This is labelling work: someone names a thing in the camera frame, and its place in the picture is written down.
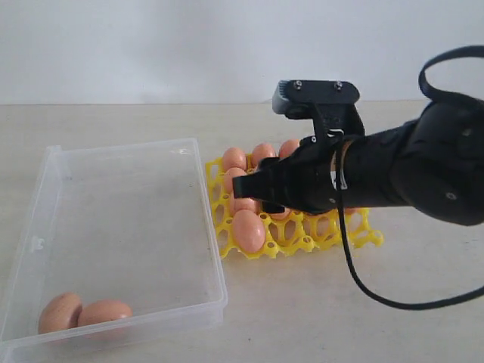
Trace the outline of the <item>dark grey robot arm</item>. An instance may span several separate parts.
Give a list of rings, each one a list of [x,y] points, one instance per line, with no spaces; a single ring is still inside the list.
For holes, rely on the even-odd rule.
[[[415,120],[373,135],[334,130],[233,181],[252,198],[312,215],[410,206],[457,225],[483,221],[483,103],[432,102]]]

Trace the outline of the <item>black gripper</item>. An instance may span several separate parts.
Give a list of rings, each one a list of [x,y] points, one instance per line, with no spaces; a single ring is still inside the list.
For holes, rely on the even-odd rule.
[[[232,179],[235,198],[253,198],[265,211],[287,207],[310,215],[337,208],[336,152],[340,136],[324,149],[310,137],[286,158],[266,157],[256,172]]]

